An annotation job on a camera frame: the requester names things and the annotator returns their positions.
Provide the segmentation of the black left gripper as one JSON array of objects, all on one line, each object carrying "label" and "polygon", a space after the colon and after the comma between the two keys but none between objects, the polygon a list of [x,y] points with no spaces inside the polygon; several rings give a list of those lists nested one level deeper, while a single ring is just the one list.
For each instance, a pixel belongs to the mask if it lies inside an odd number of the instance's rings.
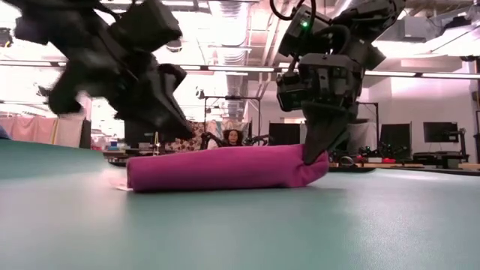
[{"label": "black left gripper", "polygon": [[189,140],[191,125],[171,91],[160,92],[158,62],[147,52],[105,49],[65,50],[67,64],[48,96],[49,108],[57,115],[78,113],[77,96],[105,98],[116,117],[136,123],[167,137]]}]

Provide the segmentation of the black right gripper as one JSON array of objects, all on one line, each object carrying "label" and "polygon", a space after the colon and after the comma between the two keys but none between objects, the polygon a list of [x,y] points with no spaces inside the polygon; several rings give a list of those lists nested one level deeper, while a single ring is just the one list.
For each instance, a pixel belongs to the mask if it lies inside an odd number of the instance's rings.
[{"label": "black right gripper", "polygon": [[306,165],[350,138],[350,125],[362,89],[362,66],[347,55],[308,53],[298,63],[307,101],[301,104],[307,134],[302,160]]}]

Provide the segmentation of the magenta towel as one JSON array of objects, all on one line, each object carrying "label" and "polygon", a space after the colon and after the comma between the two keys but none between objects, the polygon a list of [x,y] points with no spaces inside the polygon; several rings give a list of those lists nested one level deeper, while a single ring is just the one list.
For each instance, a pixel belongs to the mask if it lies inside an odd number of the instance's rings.
[{"label": "magenta towel", "polygon": [[117,188],[136,193],[303,188],[329,170],[322,153],[307,165],[304,146],[240,146],[131,157]]}]

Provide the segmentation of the black computer monitor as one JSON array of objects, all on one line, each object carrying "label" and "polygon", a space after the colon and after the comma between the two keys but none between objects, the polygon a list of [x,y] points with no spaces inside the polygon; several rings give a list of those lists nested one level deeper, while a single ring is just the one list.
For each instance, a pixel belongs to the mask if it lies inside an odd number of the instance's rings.
[{"label": "black computer monitor", "polygon": [[131,148],[138,148],[140,143],[152,144],[155,130],[135,121],[124,121],[124,141]]},{"label": "black computer monitor", "polygon": [[380,130],[379,150],[384,158],[397,161],[410,159],[411,124],[383,124]]}]

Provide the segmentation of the floral patterned cloth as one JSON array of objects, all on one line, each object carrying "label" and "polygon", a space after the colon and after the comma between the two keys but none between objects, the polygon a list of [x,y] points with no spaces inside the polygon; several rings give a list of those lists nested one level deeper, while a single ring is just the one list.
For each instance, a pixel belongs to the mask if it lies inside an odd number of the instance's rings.
[{"label": "floral patterned cloth", "polygon": [[202,134],[205,131],[204,125],[202,122],[197,121],[189,121],[188,124],[190,125],[193,131],[193,137],[188,140],[182,140],[180,150],[182,152],[192,152],[200,150],[202,144]]}]

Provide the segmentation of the black partition panel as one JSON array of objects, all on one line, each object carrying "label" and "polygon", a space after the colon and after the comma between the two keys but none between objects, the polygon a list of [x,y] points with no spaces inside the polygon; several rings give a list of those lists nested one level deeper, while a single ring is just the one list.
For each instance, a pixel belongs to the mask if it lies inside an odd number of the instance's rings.
[{"label": "black partition panel", "polygon": [[269,123],[269,144],[271,146],[295,145],[300,143],[300,124]]}]

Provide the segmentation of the person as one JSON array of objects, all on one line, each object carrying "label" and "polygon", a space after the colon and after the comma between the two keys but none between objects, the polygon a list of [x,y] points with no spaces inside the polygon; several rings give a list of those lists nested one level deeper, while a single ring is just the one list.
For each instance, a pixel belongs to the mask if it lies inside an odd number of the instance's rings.
[{"label": "person", "polygon": [[236,147],[243,146],[243,133],[236,129],[227,129],[222,133],[222,138],[215,136],[213,133],[207,133],[210,140],[214,140],[218,147]]}]

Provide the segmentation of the distant wooden table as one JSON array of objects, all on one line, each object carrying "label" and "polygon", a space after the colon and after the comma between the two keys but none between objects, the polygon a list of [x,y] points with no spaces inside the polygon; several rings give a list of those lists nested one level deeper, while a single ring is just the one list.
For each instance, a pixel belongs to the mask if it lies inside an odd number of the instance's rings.
[{"label": "distant wooden table", "polygon": [[422,164],[417,163],[355,163],[355,164],[340,164],[330,163],[331,168],[425,168]]}]

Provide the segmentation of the long ceiling light strip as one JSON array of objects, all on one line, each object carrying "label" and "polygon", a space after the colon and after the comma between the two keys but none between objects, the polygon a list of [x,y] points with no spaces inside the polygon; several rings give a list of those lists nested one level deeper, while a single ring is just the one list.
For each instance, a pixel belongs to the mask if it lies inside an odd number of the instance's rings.
[{"label": "long ceiling light strip", "polygon": [[[66,65],[64,61],[25,61],[0,59],[0,66],[14,67],[41,67],[41,68],[63,68]],[[286,67],[251,67],[251,66],[210,66],[210,65],[181,65],[186,71],[219,71],[219,72],[238,72],[238,73],[284,73]],[[407,77],[424,79],[452,79],[452,80],[480,80],[480,73],[425,73],[408,71],[384,71],[367,70],[364,74],[367,77]]]}]

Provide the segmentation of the black equipment desk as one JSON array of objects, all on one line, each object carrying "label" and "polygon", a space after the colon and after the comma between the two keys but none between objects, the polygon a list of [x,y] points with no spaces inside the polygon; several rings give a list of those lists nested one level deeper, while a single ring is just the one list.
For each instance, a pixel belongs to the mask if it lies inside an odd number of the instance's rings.
[{"label": "black equipment desk", "polygon": [[412,154],[412,159],[417,163],[440,169],[459,169],[460,164],[468,162],[470,158],[466,150],[465,133],[464,128],[458,130],[460,151],[416,152]]}]

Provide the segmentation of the beige curtain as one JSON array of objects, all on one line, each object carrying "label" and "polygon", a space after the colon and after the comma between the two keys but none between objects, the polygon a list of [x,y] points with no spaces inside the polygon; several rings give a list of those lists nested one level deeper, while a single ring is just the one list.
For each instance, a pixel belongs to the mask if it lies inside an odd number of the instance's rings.
[{"label": "beige curtain", "polygon": [[0,126],[12,140],[72,148],[91,146],[91,122],[80,117],[46,118],[40,116],[0,117]]}]

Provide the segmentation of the green table mat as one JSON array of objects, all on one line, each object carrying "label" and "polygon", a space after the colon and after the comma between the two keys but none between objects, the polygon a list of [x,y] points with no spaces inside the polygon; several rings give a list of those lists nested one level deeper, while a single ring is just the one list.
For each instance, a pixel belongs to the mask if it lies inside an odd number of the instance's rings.
[{"label": "green table mat", "polygon": [[480,270],[480,176],[131,193],[96,151],[0,141],[0,270]]}]

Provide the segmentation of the ribbed silver air duct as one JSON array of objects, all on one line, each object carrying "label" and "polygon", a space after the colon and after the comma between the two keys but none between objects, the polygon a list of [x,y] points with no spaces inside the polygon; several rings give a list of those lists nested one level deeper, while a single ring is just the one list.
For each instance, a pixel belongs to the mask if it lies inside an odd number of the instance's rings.
[{"label": "ribbed silver air duct", "polygon": [[[242,48],[248,36],[249,4],[243,1],[210,1],[209,7],[214,18],[214,32],[221,47],[217,49],[217,63],[221,66],[243,66],[247,63],[247,50]],[[226,95],[244,96],[246,77],[226,75]],[[226,100],[226,116],[243,119],[245,100]]]}]

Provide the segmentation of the black wall-mounted monitor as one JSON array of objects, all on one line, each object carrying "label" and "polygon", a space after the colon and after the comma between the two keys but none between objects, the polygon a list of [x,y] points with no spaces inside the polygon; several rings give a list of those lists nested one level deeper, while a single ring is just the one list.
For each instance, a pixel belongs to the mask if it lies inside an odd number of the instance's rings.
[{"label": "black wall-mounted monitor", "polygon": [[424,141],[426,143],[458,143],[458,124],[456,122],[424,122]]}]

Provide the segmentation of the grey rectangular air duct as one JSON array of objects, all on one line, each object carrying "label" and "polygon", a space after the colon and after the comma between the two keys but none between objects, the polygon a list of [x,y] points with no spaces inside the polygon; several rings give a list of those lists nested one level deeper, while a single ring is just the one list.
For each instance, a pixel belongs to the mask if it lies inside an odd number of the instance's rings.
[{"label": "grey rectangular air duct", "polygon": [[436,38],[441,29],[426,17],[405,16],[397,20],[378,40],[424,43]]}]

